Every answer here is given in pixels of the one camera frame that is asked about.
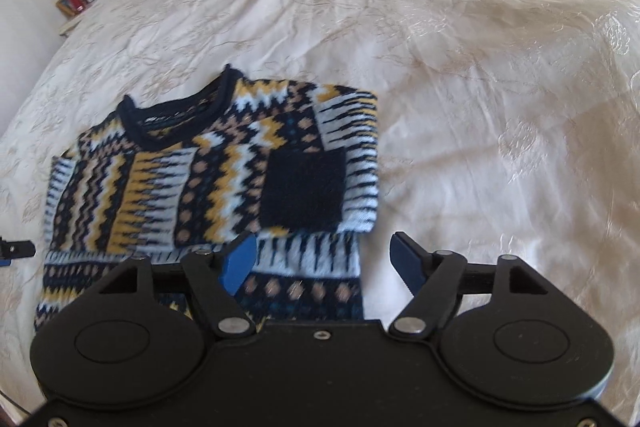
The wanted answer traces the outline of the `white left nightstand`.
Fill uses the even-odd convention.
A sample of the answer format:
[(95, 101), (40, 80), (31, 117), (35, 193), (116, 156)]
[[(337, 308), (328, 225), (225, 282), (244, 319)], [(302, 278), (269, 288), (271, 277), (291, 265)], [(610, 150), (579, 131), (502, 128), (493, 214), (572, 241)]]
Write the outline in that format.
[(75, 17), (71, 18), (70, 20), (66, 20), (66, 22), (60, 28), (58, 28), (58, 34), (61, 37), (67, 38), (74, 31), (74, 29), (82, 22), (82, 20), (84, 19), (84, 16), (85, 16), (84, 13), (80, 13)]

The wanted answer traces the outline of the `white embroidered bedspread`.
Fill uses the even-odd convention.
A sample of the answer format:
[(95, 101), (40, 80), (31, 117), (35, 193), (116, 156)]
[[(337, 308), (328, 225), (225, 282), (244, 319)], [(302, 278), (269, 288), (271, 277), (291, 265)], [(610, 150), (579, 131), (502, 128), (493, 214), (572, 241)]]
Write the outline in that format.
[(122, 96), (182, 98), (226, 65), (378, 96), (367, 317), (408, 301), (397, 231), (517, 255), (612, 336), (603, 401), (638, 418), (639, 0), (101, 0), (2, 136), (2, 235), (41, 242), (51, 158)]

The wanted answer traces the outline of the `patterned knit sweater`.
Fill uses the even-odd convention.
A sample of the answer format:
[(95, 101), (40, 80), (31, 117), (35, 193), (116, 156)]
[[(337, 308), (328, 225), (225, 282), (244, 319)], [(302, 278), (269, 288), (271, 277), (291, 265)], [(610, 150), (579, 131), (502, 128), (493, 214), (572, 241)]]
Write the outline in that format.
[(254, 321), (359, 320), (377, 214), (370, 91), (226, 67), (187, 98), (123, 98), (52, 159), (34, 324), (132, 256), (170, 265), (242, 233), (255, 261), (233, 295)]

